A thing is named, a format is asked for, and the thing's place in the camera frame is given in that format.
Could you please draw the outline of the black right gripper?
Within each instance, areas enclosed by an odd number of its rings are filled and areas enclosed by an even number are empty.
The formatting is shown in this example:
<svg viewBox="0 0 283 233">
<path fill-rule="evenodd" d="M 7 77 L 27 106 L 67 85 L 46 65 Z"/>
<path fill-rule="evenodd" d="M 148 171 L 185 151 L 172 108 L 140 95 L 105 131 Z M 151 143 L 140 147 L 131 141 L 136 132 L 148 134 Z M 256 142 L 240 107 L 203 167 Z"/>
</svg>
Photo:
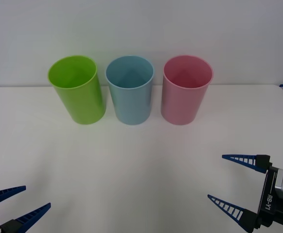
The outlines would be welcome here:
<svg viewBox="0 0 283 233">
<path fill-rule="evenodd" d="M 263 174 L 267 172 L 258 213 L 212 195 L 207 195 L 209 200 L 247 233 L 253 232 L 255 224 L 257 227 L 270 227 L 273 222 L 283 225 L 283 169 L 271 166 L 269 155 L 225 154 L 222 158 Z"/>
</svg>

